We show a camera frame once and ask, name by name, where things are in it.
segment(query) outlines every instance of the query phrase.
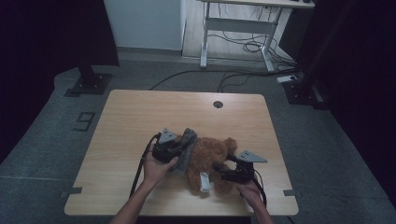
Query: stuffed animal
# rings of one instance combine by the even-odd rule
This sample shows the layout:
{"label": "stuffed animal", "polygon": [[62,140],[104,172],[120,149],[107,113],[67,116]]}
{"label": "stuffed animal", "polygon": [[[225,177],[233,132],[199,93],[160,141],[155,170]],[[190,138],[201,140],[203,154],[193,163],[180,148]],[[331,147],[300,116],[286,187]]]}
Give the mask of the stuffed animal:
{"label": "stuffed animal", "polygon": [[183,135],[178,135],[175,146],[181,146],[181,152],[177,164],[171,172],[185,175],[194,191],[210,191],[210,183],[213,182],[215,191],[226,194],[233,186],[221,179],[220,173],[214,170],[216,163],[221,170],[230,169],[224,162],[228,154],[236,151],[236,142],[232,138],[224,141],[214,138],[199,138],[195,131],[186,129]]}
{"label": "stuffed animal", "polygon": [[229,193],[233,186],[221,179],[220,173],[214,170],[213,163],[221,164],[222,169],[229,169],[224,162],[227,160],[228,154],[234,154],[236,148],[236,142],[232,138],[224,141],[214,138],[198,138],[194,144],[190,164],[186,171],[186,177],[191,189],[208,192],[210,180],[210,182],[214,183],[217,193]]}

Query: desk leg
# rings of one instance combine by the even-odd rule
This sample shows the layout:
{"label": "desk leg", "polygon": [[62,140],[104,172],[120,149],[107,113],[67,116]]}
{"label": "desk leg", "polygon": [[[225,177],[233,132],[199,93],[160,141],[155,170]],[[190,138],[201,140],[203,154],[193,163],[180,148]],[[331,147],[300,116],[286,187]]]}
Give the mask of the desk leg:
{"label": "desk leg", "polygon": [[207,3],[206,15],[205,15],[205,28],[204,28],[204,42],[202,43],[201,49],[201,68],[206,68],[206,60],[207,60],[207,22],[209,21],[209,9],[210,3]]}
{"label": "desk leg", "polygon": [[271,42],[272,42],[272,40],[274,38],[274,34],[275,34],[275,31],[276,31],[277,24],[279,22],[280,14],[282,14],[282,9],[283,9],[282,7],[279,7],[277,9],[276,18],[273,21],[270,34],[269,34],[269,36],[267,38],[267,41],[265,42],[264,48],[262,49],[262,57],[264,58],[265,65],[267,66],[268,72],[274,72],[275,71],[274,67],[272,65],[272,62],[271,62],[271,58],[272,57],[271,57],[271,55],[269,53],[269,48],[271,47]]}

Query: grey carpet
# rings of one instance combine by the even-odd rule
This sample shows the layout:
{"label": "grey carpet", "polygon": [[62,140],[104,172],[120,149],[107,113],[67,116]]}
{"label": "grey carpet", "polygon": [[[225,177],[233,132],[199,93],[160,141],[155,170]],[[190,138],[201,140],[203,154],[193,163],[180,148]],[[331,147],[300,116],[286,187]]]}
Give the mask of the grey carpet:
{"label": "grey carpet", "polygon": [[[229,66],[211,65],[208,70]],[[97,66],[111,73],[104,95],[64,97],[79,72],[55,78],[55,91],[26,135],[0,166],[0,223],[107,223],[111,217],[64,214],[93,131],[111,90],[148,90],[170,75],[199,70],[197,64],[121,61],[120,68]],[[157,91],[217,91],[222,73],[192,73],[164,82]],[[244,77],[229,80],[242,83]],[[300,212],[295,223],[396,223],[387,195],[329,111],[289,105],[276,77],[252,77],[227,92],[262,94],[267,102]],[[81,112],[94,112],[87,132],[76,132]],[[290,223],[274,217],[276,223]]]}

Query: floor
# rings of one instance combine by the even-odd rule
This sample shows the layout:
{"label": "floor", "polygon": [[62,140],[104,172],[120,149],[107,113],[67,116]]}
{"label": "floor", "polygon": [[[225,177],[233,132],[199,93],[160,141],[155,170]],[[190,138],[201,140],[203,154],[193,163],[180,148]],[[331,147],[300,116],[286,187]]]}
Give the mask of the floor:
{"label": "floor", "polygon": [[[204,38],[204,3],[196,0],[187,0],[187,24],[183,44],[184,57],[200,57],[201,46]],[[256,7],[232,4],[211,4],[210,17],[232,18],[238,20],[252,21],[272,21],[276,15],[278,8],[276,7]],[[287,57],[288,55],[279,47],[277,42],[280,40],[283,30],[285,29],[291,9],[285,8],[279,19],[279,25],[276,28],[275,41],[271,47]],[[240,61],[262,62],[262,55],[259,52],[249,52],[244,50],[243,44],[235,44],[224,40],[222,37],[228,37],[237,43],[246,43],[251,41],[252,34],[242,34],[234,32],[209,31],[208,38],[208,58],[228,59]],[[254,38],[257,42],[264,43],[265,37]],[[254,46],[247,46],[250,50],[257,50]]]}
{"label": "floor", "polygon": [[[109,93],[148,90],[182,71],[193,72],[168,79],[154,90],[213,92],[224,74],[215,70],[229,69],[262,70],[256,63],[217,60],[203,72],[197,59],[123,52],[120,67],[94,67],[113,75],[104,95],[78,98],[64,97],[77,81],[78,70],[59,74],[48,103],[0,165],[0,223],[108,223],[111,217],[69,217],[64,206]],[[226,84],[234,85],[224,88],[265,97],[300,209],[294,217],[274,217],[275,222],[396,223],[387,195],[332,114],[290,105],[277,77],[233,77]],[[80,126],[76,120],[81,112],[95,113],[87,132],[73,131]]]}

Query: black curtain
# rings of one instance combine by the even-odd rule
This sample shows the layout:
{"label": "black curtain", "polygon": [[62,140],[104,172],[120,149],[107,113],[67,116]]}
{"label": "black curtain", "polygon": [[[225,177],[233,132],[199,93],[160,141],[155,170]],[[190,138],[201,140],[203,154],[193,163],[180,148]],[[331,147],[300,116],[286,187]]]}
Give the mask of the black curtain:
{"label": "black curtain", "polygon": [[0,3],[0,161],[48,101],[56,75],[82,63],[119,65],[103,1]]}
{"label": "black curtain", "polygon": [[395,5],[393,0],[318,1],[297,60],[323,84],[327,105],[394,205]]}

